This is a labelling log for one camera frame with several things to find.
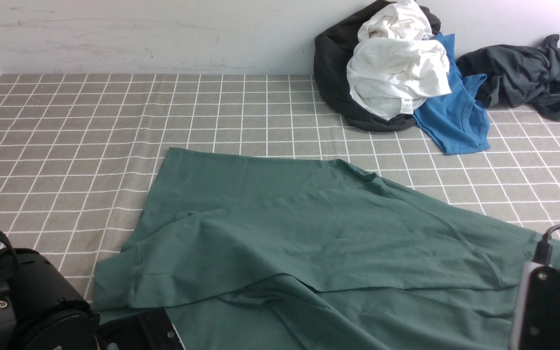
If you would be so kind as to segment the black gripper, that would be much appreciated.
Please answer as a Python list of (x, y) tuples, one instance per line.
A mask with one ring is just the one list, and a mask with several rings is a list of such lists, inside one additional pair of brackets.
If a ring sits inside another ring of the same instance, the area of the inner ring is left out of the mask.
[(101, 350), (184, 350), (175, 326), (163, 308), (120, 317), (99, 326)]

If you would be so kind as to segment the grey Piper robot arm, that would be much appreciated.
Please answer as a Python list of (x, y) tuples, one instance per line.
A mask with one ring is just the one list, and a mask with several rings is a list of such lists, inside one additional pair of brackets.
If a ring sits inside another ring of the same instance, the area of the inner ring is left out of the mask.
[(0, 350), (182, 350), (162, 308), (105, 324), (40, 253), (0, 249)]

